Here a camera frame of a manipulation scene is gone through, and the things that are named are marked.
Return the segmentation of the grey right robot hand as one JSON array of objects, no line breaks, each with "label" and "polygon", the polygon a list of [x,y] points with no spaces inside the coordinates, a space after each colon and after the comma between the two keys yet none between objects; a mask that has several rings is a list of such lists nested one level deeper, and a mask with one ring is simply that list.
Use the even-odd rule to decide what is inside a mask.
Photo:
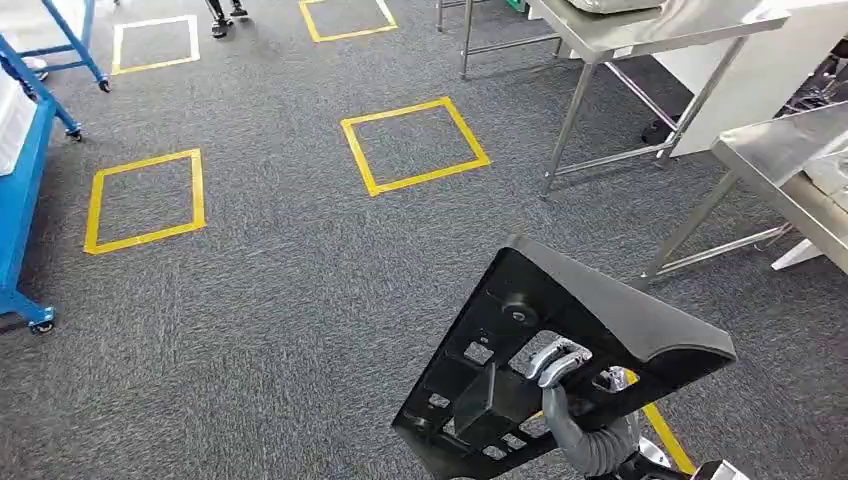
[{"label": "grey right robot hand", "polygon": [[525,378],[542,391],[542,415],[559,449],[579,472],[588,473],[592,461],[588,434],[569,411],[569,400],[561,381],[591,358],[585,348],[565,338],[554,340],[533,354]]}]

